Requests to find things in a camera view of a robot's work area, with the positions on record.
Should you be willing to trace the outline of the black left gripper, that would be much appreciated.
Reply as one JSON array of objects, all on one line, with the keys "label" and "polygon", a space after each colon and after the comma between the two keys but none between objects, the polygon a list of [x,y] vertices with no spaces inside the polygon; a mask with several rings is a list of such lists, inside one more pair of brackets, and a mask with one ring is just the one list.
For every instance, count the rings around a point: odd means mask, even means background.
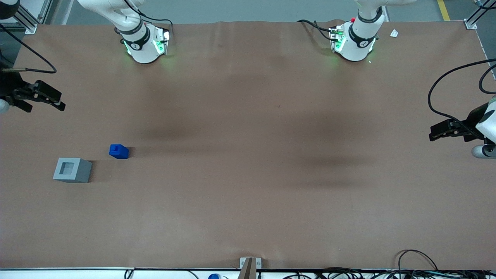
[{"label": "black left gripper", "polygon": [[471,132],[464,131],[464,127],[462,127],[459,122],[453,119],[446,119],[431,126],[429,141],[433,142],[441,138],[456,137],[463,137],[464,142],[470,142],[476,139],[484,141],[485,136],[478,129],[476,129],[476,125],[484,116],[487,107],[488,103],[478,106],[477,108],[470,111],[466,120],[463,121],[464,125],[466,125],[467,127],[467,131],[468,129],[470,129]]}]

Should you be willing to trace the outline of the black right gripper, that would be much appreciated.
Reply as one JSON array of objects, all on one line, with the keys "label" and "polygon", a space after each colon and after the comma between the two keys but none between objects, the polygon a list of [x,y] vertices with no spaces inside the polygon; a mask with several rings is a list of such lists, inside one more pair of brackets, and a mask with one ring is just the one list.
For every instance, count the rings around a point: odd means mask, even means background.
[{"label": "black right gripper", "polygon": [[2,101],[7,102],[8,96],[14,96],[15,90],[26,91],[28,96],[27,100],[35,101],[35,93],[42,96],[48,101],[50,105],[59,111],[64,111],[66,104],[61,101],[62,93],[53,88],[48,83],[44,81],[35,81],[34,83],[28,83],[24,81],[18,72],[1,72],[0,73],[0,98]]}]

